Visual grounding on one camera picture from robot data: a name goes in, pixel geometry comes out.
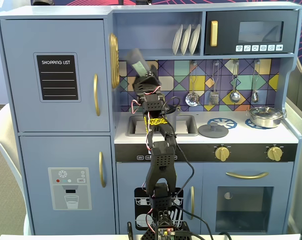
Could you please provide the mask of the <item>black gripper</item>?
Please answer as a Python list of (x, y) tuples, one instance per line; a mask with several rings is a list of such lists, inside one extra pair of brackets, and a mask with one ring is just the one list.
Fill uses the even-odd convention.
[(161, 82), (159, 81), (158, 70), (153, 64), (145, 76), (136, 75), (132, 84), (133, 91), (139, 98), (141, 98), (144, 93), (160, 95), (161, 90), (158, 88), (159, 86), (161, 86)]

